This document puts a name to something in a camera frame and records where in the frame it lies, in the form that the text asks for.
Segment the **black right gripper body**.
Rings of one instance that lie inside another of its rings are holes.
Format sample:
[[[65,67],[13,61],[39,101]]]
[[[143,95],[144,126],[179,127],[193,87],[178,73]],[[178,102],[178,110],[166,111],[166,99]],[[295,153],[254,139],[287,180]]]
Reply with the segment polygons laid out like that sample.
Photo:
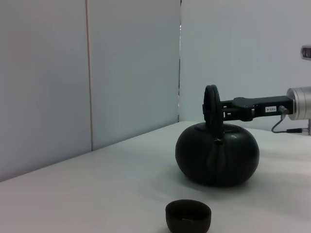
[[[280,106],[285,108],[285,114],[294,113],[294,101],[287,96],[234,98],[232,120],[252,121],[257,117],[280,116],[282,114]]]

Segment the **black round teapot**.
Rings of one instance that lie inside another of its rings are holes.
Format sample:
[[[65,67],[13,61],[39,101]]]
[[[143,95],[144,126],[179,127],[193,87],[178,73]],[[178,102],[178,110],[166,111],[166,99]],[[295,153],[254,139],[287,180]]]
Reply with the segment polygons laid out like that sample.
[[[218,89],[205,88],[205,121],[186,128],[175,146],[180,170],[191,181],[211,187],[246,182],[259,164],[259,146],[246,129],[224,123]]]

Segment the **small black teacup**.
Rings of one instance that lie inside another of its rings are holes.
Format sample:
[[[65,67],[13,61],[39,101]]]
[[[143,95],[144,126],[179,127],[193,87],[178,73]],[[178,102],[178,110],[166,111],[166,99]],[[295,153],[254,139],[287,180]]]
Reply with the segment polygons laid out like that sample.
[[[207,233],[211,225],[211,209],[196,200],[172,201],[165,214],[171,233]]]

